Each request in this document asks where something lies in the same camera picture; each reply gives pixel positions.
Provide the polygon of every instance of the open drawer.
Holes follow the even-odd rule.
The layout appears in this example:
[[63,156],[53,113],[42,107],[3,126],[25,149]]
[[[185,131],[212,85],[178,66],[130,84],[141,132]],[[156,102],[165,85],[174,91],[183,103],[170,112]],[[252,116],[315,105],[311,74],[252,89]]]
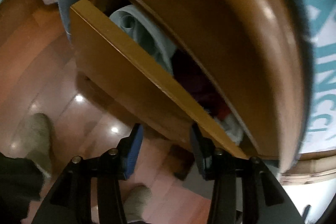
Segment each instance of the open drawer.
[[92,3],[75,3],[70,18],[78,69],[128,111],[186,149],[196,121],[216,145],[246,158],[191,95]]

